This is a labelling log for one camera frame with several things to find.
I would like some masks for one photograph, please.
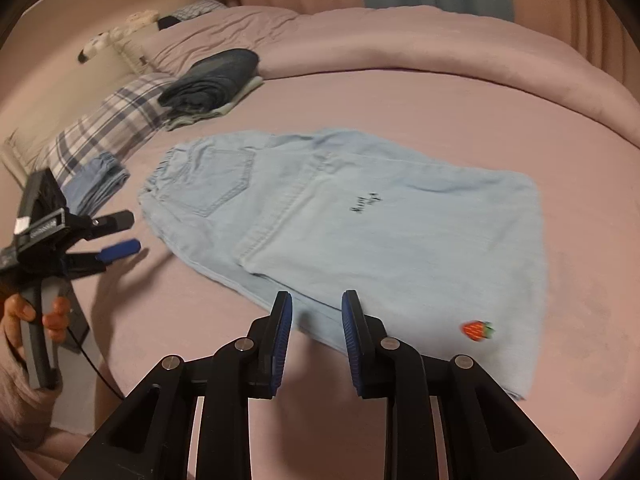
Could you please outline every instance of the blue folded jeans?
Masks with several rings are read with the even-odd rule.
[[[169,150],[140,203],[188,265],[265,308],[289,290],[299,327],[333,348],[344,351],[340,298],[354,288],[421,353],[471,355],[518,396],[531,386],[546,258],[525,175],[349,130],[239,132]]]
[[[85,164],[62,193],[71,213],[93,216],[128,178],[129,171],[111,153],[103,152]]]

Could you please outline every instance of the checkered fabric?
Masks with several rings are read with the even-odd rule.
[[[123,162],[160,128],[168,109],[158,104],[158,96],[175,80],[167,74],[153,73],[115,91],[96,111],[81,117],[45,146],[36,169],[51,168],[63,187],[82,166],[103,152]]]
[[[226,5],[216,0],[200,0],[194,4],[185,5],[178,10],[174,10],[171,15],[178,18],[181,22],[186,22],[187,20],[192,20],[215,9],[226,9]]]

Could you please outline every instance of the silver bolt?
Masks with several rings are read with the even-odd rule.
[[[380,341],[380,346],[385,350],[398,350],[400,348],[400,342],[393,337],[385,337]]]
[[[169,355],[162,359],[162,368],[165,370],[173,370],[180,365],[180,358],[177,355]]]
[[[243,337],[238,339],[238,341],[235,342],[234,346],[236,347],[236,350],[246,352],[247,350],[251,350],[251,348],[254,347],[254,342],[248,337]]]
[[[462,368],[463,370],[469,370],[474,365],[474,360],[468,355],[459,355],[454,360],[456,366],[458,368]]]

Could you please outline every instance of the black cable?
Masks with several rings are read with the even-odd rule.
[[[102,374],[98,371],[98,368],[95,367],[94,363],[91,361],[91,359],[89,359],[89,356],[86,354],[86,352],[84,351],[84,349],[82,348],[82,345],[80,344],[80,342],[78,341],[78,339],[76,339],[76,336],[74,335],[73,332],[71,332],[71,329],[69,329],[67,327],[66,329],[67,332],[69,332],[69,335],[71,336],[71,339],[74,340],[74,343],[76,343],[76,346],[78,346],[78,348],[80,349],[80,351],[82,352],[82,355],[84,356],[84,358],[87,360],[87,362],[91,365],[91,368],[94,369],[94,372],[98,374],[98,377],[100,377],[102,379],[102,382],[107,386],[108,389],[110,389],[113,392],[113,395],[115,395],[116,397],[118,397],[120,400],[124,400],[124,397],[121,396],[116,389],[111,386],[108,382],[107,379],[105,379]]]

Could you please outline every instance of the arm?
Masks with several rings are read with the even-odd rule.
[[[54,313],[43,318],[47,336],[64,340],[68,320],[68,301],[58,298]],[[20,448],[36,447],[49,428],[53,404],[62,390],[32,390],[22,358],[24,348],[20,336],[20,320],[33,319],[34,312],[19,296],[4,304],[0,320],[0,426]]]

